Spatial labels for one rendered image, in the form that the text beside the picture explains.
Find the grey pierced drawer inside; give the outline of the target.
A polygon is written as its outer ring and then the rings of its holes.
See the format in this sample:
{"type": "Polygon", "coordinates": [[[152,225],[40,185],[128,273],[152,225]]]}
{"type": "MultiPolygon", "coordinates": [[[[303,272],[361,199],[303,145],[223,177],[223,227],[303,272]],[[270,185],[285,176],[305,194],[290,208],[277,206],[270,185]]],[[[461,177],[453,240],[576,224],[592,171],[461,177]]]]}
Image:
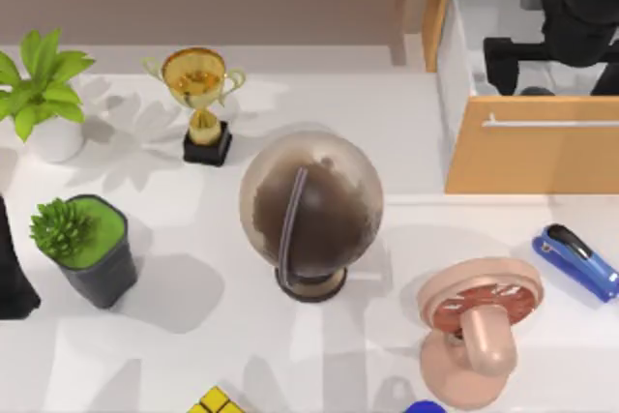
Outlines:
{"type": "MultiPolygon", "coordinates": [[[[487,81],[485,38],[516,44],[543,40],[541,0],[449,0],[437,52],[437,72],[444,123],[452,136],[459,131],[469,97],[499,97],[487,81]]],[[[555,95],[589,96],[606,63],[571,68],[557,62],[519,62],[516,95],[536,87],[555,95]]]]}

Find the pale wooden drawer front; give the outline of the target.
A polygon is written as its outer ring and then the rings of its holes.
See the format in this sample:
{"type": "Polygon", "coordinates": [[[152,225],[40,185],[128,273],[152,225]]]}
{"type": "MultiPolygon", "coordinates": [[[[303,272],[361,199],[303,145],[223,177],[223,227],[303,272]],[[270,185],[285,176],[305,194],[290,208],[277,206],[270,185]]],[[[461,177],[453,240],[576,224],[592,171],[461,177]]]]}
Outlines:
{"type": "Polygon", "coordinates": [[[619,97],[471,97],[447,193],[619,194],[619,129],[483,128],[498,120],[619,120],[619,97]]]}

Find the blue stapler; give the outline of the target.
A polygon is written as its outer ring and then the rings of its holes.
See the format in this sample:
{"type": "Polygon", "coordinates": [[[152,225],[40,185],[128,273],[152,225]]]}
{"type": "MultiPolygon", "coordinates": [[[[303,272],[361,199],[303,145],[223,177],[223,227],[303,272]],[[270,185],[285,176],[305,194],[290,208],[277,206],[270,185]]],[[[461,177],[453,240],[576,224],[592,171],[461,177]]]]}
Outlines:
{"type": "Polygon", "coordinates": [[[552,223],[532,240],[546,262],[578,282],[603,303],[619,298],[619,270],[605,261],[571,229],[552,223]]]}

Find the pink desk fan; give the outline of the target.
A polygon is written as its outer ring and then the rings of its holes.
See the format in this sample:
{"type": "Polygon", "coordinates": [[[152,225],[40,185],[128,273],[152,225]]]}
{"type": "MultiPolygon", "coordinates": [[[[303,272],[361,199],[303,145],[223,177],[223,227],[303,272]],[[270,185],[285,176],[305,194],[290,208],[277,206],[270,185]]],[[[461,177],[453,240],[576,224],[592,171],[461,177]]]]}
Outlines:
{"type": "Polygon", "coordinates": [[[432,276],[417,295],[429,327],[420,351],[428,389],[464,411],[495,402],[518,361],[512,327],[544,296],[540,273],[516,258],[469,259],[432,276]]]}

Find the brown globe on stand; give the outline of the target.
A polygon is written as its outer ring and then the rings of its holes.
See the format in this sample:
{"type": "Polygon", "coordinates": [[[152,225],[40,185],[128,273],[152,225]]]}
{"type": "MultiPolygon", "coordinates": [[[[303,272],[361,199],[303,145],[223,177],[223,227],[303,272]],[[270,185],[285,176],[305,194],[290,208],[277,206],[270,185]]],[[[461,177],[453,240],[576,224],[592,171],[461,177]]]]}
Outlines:
{"type": "Polygon", "coordinates": [[[384,211],[379,174],[354,143],[299,131],[267,143],[240,185],[239,213],[253,247],[294,300],[320,303],[374,242],[384,211]]]}

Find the gold trophy on black base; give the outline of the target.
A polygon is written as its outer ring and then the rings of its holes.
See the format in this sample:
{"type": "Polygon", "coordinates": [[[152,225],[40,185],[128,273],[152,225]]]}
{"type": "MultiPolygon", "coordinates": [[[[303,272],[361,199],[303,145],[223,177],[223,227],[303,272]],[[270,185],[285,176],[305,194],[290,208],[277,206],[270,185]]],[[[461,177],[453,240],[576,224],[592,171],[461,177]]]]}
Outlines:
{"type": "Polygon", "coordinates": [[[192,116],[183,139],[183,160],[220,167],[224,165],[233,135],[228,123],[210,110],[241,88],[246,74],[226,67],[223,57],[207,47],[192,46],[173,52],[162,62],[144,58],[147,74],[163,83],[175,101],[192,116]]]}

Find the blue rounded object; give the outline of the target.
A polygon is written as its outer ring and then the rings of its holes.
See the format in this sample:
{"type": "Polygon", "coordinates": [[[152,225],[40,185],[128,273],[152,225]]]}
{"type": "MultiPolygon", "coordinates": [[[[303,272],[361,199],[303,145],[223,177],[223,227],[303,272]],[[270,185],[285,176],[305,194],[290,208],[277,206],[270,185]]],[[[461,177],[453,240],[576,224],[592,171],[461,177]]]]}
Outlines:
{"type": "Polygon", "coordinates": [[[447,413],[445,408],[439,403],[422,399],[411,403],[403,413],[447,413]]]}

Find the yellow puzzle cube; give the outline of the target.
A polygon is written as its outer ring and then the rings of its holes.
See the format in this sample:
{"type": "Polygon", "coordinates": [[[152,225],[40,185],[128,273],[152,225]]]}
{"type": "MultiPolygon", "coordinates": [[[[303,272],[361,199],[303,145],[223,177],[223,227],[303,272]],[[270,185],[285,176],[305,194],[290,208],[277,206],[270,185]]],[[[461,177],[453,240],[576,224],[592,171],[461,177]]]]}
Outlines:
{"type": "Polygon", "coordinates": [[[218,386],[209,389],[187,413],[246,413],[218,386]]]}

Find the green plant in grey pot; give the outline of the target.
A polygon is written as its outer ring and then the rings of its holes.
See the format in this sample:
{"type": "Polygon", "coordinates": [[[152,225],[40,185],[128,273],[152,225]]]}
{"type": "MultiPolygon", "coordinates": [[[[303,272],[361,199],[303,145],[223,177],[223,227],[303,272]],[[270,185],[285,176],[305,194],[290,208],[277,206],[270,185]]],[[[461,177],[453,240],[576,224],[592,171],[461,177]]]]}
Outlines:
{"type": "Polygon", "coordinates": [[[30,220],[37,249],[79,295],[103,310],[137,282],[128,233],[125,214],[91,193],[42,203],[30,220]]]}

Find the green plant in white pot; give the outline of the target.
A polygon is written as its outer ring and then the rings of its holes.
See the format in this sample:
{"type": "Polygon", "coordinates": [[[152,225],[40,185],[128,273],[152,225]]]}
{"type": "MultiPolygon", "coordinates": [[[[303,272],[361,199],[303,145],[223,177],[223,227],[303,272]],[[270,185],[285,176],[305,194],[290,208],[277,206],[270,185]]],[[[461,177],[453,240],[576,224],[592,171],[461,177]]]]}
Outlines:
{"type": "Polygon", "coordinates": [[[59,47],[62,30],[27,32],[19,45],[22,66],[0,49],[0,122],[13,123],[18,139],[45,162],[74,157],[84,144],[82,98],[72,79],[95,60],[59,47]]]}

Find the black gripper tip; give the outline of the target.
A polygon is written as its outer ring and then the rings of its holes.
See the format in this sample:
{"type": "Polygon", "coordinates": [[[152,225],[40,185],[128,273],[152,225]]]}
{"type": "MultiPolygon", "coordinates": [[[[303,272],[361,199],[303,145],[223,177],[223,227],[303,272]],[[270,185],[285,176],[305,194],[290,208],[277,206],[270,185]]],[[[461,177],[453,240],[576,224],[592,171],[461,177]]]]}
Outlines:
{"type": "Polygon", "coordinates": [[[40,305],[41,298],[15,253],[6,204],[0,194],[0,320],[25,319],[40,305]]]}

